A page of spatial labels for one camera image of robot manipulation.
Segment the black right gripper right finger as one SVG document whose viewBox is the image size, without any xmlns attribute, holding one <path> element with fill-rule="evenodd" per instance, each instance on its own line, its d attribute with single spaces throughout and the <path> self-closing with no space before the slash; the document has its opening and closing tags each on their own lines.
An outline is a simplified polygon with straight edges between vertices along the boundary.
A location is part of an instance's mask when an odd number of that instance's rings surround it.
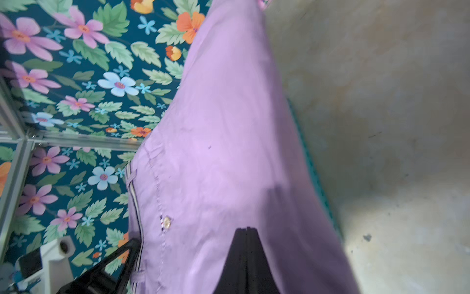
<svg viewBox="0 0 470 294">
<path fill-rule="evenodd" d="M 258 231 L 247 228 L 247 293 L 279 294 Z"/>
</svg>

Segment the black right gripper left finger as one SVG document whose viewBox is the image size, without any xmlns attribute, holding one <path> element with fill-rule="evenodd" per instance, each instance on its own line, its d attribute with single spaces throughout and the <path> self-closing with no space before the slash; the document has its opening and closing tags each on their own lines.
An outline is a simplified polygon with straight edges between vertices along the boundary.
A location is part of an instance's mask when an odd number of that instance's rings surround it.
<svg viewBox="0 0 470 294">
<path fill-rule="evenodd" d="M 234 233 L 215 294 L 245 294 L 247 291 L 247 229 Z"/>
</svg>

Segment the purple pants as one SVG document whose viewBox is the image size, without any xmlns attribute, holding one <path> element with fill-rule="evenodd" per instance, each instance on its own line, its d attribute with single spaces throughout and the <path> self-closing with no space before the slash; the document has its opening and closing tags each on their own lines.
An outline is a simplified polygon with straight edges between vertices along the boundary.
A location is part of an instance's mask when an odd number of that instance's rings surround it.
<svg viewBox="0 0 470 294">
<path fill-rule="evenodd" d="M 135 294 L 214 294 L 237 229 L 280 294 L 356 294 L 310 179 L 259 1 L 214 1 L 180 87 L 127 167 Z"/>
</svg>

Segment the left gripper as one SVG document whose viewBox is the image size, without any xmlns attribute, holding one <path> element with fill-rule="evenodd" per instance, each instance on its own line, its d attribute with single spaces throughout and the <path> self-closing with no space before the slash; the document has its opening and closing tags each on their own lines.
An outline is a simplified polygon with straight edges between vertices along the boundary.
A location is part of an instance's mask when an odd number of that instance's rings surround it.
<svg viewBox="0 0 470 294">
<path fill-rule="evenodd" d="M 140 249 L 141 241 L 131 239 L 57 294 L 125 294 Z"/>
</svg>

